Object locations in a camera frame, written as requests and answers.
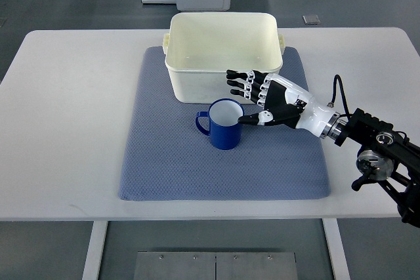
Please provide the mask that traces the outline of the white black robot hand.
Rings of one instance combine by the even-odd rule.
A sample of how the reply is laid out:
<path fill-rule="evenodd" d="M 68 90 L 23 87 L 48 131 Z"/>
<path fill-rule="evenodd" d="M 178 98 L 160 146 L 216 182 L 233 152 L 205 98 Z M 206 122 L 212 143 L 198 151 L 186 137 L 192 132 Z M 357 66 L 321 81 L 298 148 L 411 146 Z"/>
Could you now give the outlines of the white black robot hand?
<path fill-rule="evenodd" d="M 307 90 L 278 75 L 226 71 L 230 93 L 250 100 L 262 111 L 244 115 L 238 119 L 243 125 L 286 125 L 292 129 L 304 129 L 319 138 L 336 139 L 341 132 L 339 114 L 332 108 L 319 104 Z"/>

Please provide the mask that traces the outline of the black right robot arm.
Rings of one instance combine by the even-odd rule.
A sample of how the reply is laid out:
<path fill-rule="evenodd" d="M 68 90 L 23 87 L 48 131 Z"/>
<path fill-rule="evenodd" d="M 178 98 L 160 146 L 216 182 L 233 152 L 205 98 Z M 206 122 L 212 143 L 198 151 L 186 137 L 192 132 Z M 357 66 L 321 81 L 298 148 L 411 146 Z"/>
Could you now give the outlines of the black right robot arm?
<path fill-rule="evenodd" d="M 361 177 L 352 189 L 379 184 L 397 204 L 403 223 L 419 227 L 419 146 L 407 134 L 395 131 L 393 125 L 379 120 L 361 109 L 348 110 L 342 79 L 335 75 L 333 94 L 327 105 L 332 108 L 337 92 L 341 93 L 344 114 L 336 113 L 327 126 L 327 136 L 341 146 L 349 138 L 361 145 L 356 167 Z"/>

